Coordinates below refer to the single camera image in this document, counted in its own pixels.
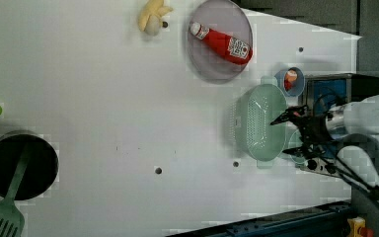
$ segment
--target ketchup bottle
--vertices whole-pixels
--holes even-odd
[[[244,65],[252,58],[251,47],[239,39],[214,31],[197,22],[190,24],[190,31],[227,61]]]

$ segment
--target bottle cap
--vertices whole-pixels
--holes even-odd
[[[190,24],[190,32],[196,36],[196,34],[198,34],[199,32],[199,29],[201,29],[201,24],[198,23],[198,22],[193,22]]]

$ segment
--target green basket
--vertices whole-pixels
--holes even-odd
[[[248,91],[236,105],[235,138],[239,149],[263,162],[278,156],[285,144],[285,123],[269,124],[285,109],[285,97],[275,85],[264,84]]]

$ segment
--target pink plate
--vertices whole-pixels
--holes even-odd
[[[195,10],[190,22],[199,22],[253,46],[252,30],[248,18],[241,8],[229,0],[204,2]],[[237,65],[224,60],[193,36],[190,27],[187,32],[187,42],[194,66],[207,79],[230,80],[239,75],[247,65]]]

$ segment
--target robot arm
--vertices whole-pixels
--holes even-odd
[[[334,156],[349,172],[337,167],[334,169],[338,169],[341,177],[349,184],[356,184],[351,179],[362,184],[368,197],[379,203],[379,187],[369,186],[338,156],[345,147],[359,147],[369,156],[375,173],[379,176],[379,140],[375,138],[375,135],[379,135],[379,96],[338,106],[318,116],[306,115],[307,109],[307,106],[289,108],[271,123],[274,125],[291,121],[300,131],[302,145],[283,152],[303,156],[305,159],[322,158],[326,152],[323,147],[335,145],[337,150]]]

